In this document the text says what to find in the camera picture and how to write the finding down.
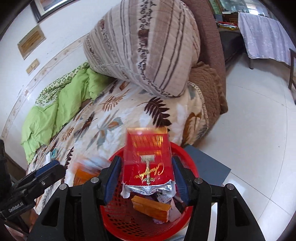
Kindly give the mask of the red plastic mesh basket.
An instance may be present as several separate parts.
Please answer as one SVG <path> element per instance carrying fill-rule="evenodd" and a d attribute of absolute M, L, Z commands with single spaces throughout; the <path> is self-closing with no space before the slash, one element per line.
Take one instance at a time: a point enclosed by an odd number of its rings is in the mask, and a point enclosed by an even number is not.
<path fill-rule="evenodd" d="M 175 202 L 166 194 L 156 191 L 144 195 L 132 191 L 122 196 L 123 185 L 146 187 L 146 165 L 140 163 L 137 148 L 130 141 L 114 156 L 121 161 L 111 162 L 112 170 L 102 182 L 104 206 L 100 208 L 104 226 L 121 240 L 166 240 L 189 221 L 192 208 L 179 211 Z"/>

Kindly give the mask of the leaf pattern blanket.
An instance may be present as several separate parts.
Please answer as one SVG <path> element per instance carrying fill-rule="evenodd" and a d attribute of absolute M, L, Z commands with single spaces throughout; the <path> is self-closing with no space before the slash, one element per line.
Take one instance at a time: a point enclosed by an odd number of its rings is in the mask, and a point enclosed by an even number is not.
<path fill-rule="evenodd" d="M 75 167 L 82 161 L 94 171 L 109 166 L 110 157 L 125 146 L 128 128 L 168 129 L 171 142 L 193 144 L 209 129 L 206 99 L 201 88 L 189 82 L 177 98 L 154 96 L 140 87 L 116 81 L 74 116 L 46 147 L 37 150 L 27 171 L 46 164 L 46 154 L 57 151 L 66 169 L 63 183 L 75 182 Z"/>

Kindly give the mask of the wall plaque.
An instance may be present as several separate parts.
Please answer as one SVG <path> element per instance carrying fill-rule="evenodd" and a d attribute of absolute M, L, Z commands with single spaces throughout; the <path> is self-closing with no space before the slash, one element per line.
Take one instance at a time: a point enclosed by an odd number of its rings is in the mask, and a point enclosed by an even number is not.
<path fill-rule="evenodd" d="M 45 39 L 46 37 L 39 25 L 32 28 L 17 44 L 22 58 L 25 60 Z"/>

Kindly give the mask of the lavender tablecloth table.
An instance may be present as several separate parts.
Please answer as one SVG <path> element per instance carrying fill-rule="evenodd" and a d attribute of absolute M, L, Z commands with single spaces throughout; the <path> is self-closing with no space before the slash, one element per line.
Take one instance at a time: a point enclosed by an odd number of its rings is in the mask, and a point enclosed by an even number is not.
<path fill-rule="evenodd" d="M 250 59 L 273 59 L 290 65 L 290 50 L 295 51 L 295 46 L 279 21 L 239 13 L 238 28 Z"/>

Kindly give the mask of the white medicine box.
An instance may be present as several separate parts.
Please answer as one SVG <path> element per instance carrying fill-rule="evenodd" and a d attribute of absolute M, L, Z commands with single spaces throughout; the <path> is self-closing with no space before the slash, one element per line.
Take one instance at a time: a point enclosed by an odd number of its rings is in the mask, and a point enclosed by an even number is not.
<path fill-rule="evenodd" d="M 51 162 L 51 152 L 48 152 L 45 156 L 45 165 Z"/>

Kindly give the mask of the striped floral cushion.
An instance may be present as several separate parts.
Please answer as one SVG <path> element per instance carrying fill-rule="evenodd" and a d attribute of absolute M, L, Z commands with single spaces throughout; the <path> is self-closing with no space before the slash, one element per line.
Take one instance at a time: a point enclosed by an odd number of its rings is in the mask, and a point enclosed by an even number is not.
<path fill-rule="evenodd" d="M 121 1 L 88 33 L 83 48 L 93 71 L 178 97 L 197 64 L 201 40 L 183 1 Z"/>

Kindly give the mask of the red cigarette pack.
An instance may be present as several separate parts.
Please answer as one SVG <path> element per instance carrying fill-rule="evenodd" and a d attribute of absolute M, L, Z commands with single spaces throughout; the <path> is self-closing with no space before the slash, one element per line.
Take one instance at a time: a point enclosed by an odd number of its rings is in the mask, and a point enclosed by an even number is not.
<path fill-rule="evenodd" d="M 166 127 L 128 128 L 122 161 L 123 198 L 137 193 L 160 193 L 168 198 L 176 194 L 171 143 Z"/>

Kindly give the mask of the grey floor mat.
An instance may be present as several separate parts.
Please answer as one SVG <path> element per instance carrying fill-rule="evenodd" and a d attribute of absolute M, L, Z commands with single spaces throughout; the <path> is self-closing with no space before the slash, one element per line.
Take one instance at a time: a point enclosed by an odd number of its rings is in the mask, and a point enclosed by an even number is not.
<path fill-rule="evenodd" d="M 203 180 L 211 185 L 223 186 L 223 182 L 231 171 L 229 167 L 203 153 L 201 150 L 193 147 L 192 145 L 186 145 L 184 150 L 194 161 L 199 176 Z"/>

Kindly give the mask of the beige wall switch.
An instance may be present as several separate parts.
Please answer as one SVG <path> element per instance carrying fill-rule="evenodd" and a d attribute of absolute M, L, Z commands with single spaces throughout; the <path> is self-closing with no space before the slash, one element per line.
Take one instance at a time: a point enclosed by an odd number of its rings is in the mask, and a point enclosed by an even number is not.
<path fill-rule="evenodd" d="M 39 66 L 39 60 L 35 59 L 30 65 L 29 67 L 26 69 L 26 73 L 28 75 L 30 75 L 38 66 Z"/>

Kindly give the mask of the green quilt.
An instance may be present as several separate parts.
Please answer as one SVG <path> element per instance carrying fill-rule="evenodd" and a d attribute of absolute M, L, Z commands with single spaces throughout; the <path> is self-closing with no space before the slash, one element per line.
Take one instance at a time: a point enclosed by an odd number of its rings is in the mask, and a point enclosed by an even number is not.
<path fill-rule="evenodd" d="M 30 163 L 41 146 L 49 145 L 86 100 L 95 100 L 112 77 L 93 71 L 85 62 L 47 85 L 30 109 L 21 134 L 21 145 Z"/>

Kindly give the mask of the orange snack wrapper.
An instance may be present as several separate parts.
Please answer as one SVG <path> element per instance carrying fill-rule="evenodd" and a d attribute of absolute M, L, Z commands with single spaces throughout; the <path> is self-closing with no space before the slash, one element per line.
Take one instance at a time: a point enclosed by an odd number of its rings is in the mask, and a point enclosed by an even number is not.
<path fill-rule="evenodd" d="M 82 158 L 77 161 L 71 169 L 74 175 L 73 185 L 82 185 L 91 178 L 97 177 L 102 169 L 110 166 L 110 163 L 111 161 L 102 157 Z"/>

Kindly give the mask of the framed picture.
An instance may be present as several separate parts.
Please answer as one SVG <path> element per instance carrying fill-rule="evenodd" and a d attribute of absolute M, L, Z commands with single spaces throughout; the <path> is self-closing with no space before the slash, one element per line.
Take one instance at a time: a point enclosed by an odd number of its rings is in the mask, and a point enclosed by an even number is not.
<path fill-rule="evenodd" d="M 39 23 L 55 11 L 73 2 L 75 0 L 33 0 L 30 2 L 30 7 L 36 21 Z"/>

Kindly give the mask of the teal small packet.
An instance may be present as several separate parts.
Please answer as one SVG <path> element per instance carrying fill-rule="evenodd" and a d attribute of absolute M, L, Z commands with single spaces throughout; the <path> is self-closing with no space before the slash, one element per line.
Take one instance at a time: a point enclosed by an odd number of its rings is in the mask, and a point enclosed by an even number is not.
<path fill-rule="evenodd" d="M 56 148 L 54 148 L 53 150 L 50 150 L 50 157 L 51 157 L 51 161 L 54 161 L 57 159 L 58 156 L 58 150 Z"/>

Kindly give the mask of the orange cardboard box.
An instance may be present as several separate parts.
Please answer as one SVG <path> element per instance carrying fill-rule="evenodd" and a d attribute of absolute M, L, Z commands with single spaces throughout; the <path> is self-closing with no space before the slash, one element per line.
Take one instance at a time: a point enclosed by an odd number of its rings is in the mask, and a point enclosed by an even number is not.
<path fill-rule="evenodd" d="M 147 216 L 161 222 L 169 221 L 170 204 L 156 202 L 136 195 L 132 198 L 132 204 L 135 210 Z"/>

